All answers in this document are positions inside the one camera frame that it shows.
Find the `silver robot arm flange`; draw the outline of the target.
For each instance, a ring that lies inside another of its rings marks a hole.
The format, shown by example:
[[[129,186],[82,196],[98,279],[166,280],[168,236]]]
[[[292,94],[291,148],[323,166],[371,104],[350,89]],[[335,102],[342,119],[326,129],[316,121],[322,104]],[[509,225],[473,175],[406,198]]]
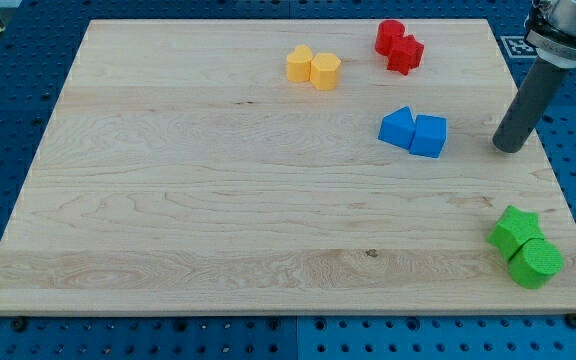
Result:
[[[576,0],[533,0],[524,26],[525,41],[542,60],[576,68]]]

